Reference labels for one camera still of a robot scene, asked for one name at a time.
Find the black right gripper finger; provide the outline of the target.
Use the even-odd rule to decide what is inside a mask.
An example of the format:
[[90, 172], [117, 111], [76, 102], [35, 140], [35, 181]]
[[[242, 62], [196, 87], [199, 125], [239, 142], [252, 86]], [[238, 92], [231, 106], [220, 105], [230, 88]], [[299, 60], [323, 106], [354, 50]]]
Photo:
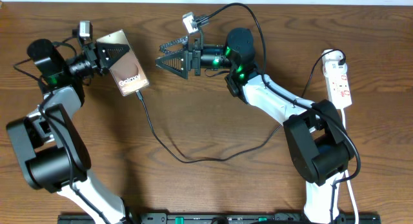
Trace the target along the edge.
[[182, 77], [183, 79], [188, 79], [188, 52], [178, 52], [159, 57], [156, 59], [156, 66]]
[[188, 49], [188, 36], [183, 36], [173, 41], [164, 43], [159, 46], [159, 51], [164, 55], [183, 52]]

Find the Samsung Galaxy smartphone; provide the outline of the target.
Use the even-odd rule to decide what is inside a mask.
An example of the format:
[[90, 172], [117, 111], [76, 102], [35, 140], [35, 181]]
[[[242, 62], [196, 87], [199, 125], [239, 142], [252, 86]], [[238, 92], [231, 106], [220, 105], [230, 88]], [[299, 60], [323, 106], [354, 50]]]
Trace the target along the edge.
[[132, 45], [123, 30], [118, 30], [97, 39], [98, 43], [124, 44], [130, 50], [123, 55], [110, 68], [110, 72], [122, 96], [128, 96], [142, 88], [147, 87], [150, 82], [138, 61]]

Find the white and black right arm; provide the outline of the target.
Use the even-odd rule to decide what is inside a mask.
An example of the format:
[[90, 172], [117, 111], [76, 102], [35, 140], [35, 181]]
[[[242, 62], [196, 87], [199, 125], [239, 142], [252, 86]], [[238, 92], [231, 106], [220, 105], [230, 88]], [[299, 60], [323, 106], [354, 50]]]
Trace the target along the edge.
[[247, 28], [231, 30], [223, 46], [206, 45], [202, 37], [189, 44], [184, 36], [160, 45], [159, 50], [164, 55], [156, 59], [156, 65], [184, 79], [191, 70], [227, 68], [230, 93], [284, 128], [293, 165], [306, 181], [306, 219], [311, 223], [337, 221], [339, 185], [350, 180], [345, 174], [349, 161], [360, 157], [332, 102], [303, 99], [262, 73]]

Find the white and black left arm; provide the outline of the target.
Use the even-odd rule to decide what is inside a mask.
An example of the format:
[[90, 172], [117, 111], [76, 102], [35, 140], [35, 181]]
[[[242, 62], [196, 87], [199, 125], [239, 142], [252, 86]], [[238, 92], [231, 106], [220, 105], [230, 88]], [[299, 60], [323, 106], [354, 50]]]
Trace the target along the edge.
[[27, 48], [41, 72], [35, 80], [43, 101], [26, 116], [7, 124], [6, 131], [26, 182], [68, 198], [95, 223], [139, 223], [124, 200], [110, 192], [91, 169], [90, 155], [72, 116], [83, 106], [84, 79], [105, 75], [130, 47], [125, 44], [79, 41], [81, 54], [64, 59], [58, 47], [38, 39]]

